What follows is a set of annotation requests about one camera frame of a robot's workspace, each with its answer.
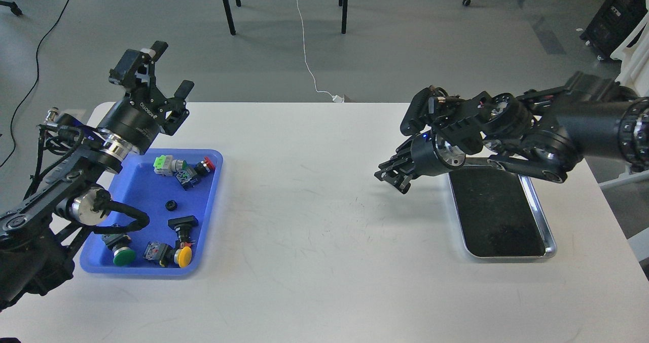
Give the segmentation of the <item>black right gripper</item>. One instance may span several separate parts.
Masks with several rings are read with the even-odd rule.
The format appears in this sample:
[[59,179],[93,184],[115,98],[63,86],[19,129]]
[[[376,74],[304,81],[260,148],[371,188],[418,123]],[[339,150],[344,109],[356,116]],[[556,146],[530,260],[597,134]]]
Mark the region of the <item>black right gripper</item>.
[[405,195],[411,181],[422,175],[437,176],[458,170],[466,163],[466,154],[441,135],[419,133],[399,145],[395,154],[375,172],[379,181],[391,184]]

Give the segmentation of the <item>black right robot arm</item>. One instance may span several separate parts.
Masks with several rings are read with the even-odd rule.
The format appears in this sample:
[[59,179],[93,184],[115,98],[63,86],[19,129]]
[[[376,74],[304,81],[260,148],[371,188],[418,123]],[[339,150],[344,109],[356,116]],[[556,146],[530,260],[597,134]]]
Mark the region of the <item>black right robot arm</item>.
[[622,159],[647,170],[647,97],[615,80],[577,71],[565,85],[463,99],[431,85],[417,92],[403,117],[407,137],[380,163],[376,179],[401,193],[422,175],[484,164],[513,174],[563,183],[584,156]]

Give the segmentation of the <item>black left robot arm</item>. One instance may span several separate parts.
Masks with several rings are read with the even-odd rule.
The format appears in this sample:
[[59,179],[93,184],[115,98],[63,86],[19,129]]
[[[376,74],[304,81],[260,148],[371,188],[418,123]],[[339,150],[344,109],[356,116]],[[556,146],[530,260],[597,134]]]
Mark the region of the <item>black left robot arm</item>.
[[129,153],[143,155],[160,134],[174,135],[189,116],[184,80],[172,97],[156,87],[155,64],[168,44],[127,50],[109,72],[125,94],[95,128],[51,108],[39,125],[39,152],[51,140],[66,151],[45,170],[37,169],[23,202],[2,213],[2,309],[24,294],[46,295],[74,275],[74,256],[89,234],[139,231],[148,215],[113,201],[97,183],[118,174]]

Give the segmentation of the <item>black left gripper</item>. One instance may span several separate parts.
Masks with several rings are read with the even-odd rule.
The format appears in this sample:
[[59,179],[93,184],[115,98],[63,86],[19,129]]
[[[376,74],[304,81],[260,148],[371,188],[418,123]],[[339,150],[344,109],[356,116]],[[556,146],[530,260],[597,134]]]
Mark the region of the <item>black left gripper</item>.
[[126,50],[115,68],[109,70],[109,82],[125,89],[125,96],[107,112],[97,129],[111,133],[146,153],[158,134],[172,136],[189,116],[187,97],[195,86],[183,80],[171,98],[156,87],[155,63],[168,48],[156,41],[152,47]]

